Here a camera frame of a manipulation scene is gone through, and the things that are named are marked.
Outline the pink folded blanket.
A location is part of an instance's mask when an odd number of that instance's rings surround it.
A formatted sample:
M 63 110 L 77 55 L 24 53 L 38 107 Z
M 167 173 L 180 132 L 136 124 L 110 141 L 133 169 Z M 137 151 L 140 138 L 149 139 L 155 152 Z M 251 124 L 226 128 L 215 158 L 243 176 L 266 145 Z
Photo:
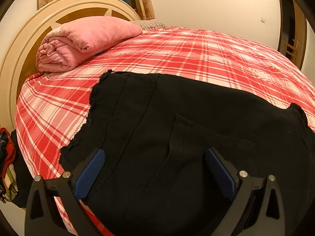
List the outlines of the pink folded blanket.
M 51 30 L 36 54 L 39 72 L 64 72 L 76 68 L 90 57 L 143 33 L 138 25 L 110 17 L 76 19 Z

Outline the cream wooden headboard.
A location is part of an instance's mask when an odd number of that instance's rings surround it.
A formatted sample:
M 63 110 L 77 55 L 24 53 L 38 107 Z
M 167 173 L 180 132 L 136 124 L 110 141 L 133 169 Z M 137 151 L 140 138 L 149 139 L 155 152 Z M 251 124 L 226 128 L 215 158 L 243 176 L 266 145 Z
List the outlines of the cream wooden headboard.
M 15 128 L 16 101 L 26 78 L 36 73 L 36 52 L 45 35 L 72 20 L 89 16 L 115 16 L 139 20 L 123 0 L 54 0 L 29 19 L 13 39 L 1 61 L 1 127 Z

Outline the brown wooden door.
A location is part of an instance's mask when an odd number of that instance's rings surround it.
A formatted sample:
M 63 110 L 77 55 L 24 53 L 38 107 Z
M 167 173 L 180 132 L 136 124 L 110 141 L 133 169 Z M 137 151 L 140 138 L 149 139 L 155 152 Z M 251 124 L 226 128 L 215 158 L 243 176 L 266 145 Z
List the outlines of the brown wooden door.
M 307 44 L 307 19 L 294 0 L 279 0 L 279 3 L 278 51 L 302 69 Z

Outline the red plaid bed sheet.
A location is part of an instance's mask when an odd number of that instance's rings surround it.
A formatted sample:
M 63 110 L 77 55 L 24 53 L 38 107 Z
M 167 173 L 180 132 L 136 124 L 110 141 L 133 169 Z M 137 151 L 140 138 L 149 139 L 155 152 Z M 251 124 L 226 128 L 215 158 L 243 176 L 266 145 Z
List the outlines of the red plaid bed sheet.
M 282 54 L 215 31 L 166 27 L 143 31 L 73 70 L 38 72 L 25 81 L 15 124 L 32 175 L 50 180 L 66 172 L 59 162 L 60 151 L 86 123 L 92 88 L 107 72 L 179 76 L 245 91 L 281 109 L 296 103 L 314 132 L 314 86 Z M 99 232 L 114 235 L 85 204 L 85 198 L 79 202 L 90 211 Z M 314 235 L 314 210 L 307 211 L 291 235 Z

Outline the black pants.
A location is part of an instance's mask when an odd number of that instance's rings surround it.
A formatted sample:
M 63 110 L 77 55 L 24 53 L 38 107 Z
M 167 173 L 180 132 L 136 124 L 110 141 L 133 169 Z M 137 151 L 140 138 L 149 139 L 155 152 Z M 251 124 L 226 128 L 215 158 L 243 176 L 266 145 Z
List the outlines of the black pants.
M 212 147 L 250 176 L 278 179 L 286 235 L 314 210 L 314 132 L 299 105 L 179 76 L 104 73 L 59 162 L 73 171 L 104 151 L 84 202 L 114 235 L 209 235 L 231 204 L 210 174 Z

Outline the red clothes pile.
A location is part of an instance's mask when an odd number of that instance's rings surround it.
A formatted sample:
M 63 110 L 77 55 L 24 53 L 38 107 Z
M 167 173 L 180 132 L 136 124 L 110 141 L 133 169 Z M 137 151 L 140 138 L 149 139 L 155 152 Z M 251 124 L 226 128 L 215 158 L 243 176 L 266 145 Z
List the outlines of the red clothes pile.
M 6 128 L 1 128 L 1 202 L 11 202 L 18 193 L 13 162 L 16 148 Z

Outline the grey striped pillow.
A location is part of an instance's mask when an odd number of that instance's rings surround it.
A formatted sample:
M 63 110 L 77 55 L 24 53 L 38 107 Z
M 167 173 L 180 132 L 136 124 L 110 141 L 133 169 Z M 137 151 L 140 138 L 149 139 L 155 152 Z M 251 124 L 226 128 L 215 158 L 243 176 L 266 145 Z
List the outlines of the grey striped pillow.
M 164 23 L 161 23 L 156 20 L 135 20 L 135 21 L 132 21 L 131 23 L 139 26 L 144 31 L 153 30 L 153 29 L 162 29 L 166 27 Z

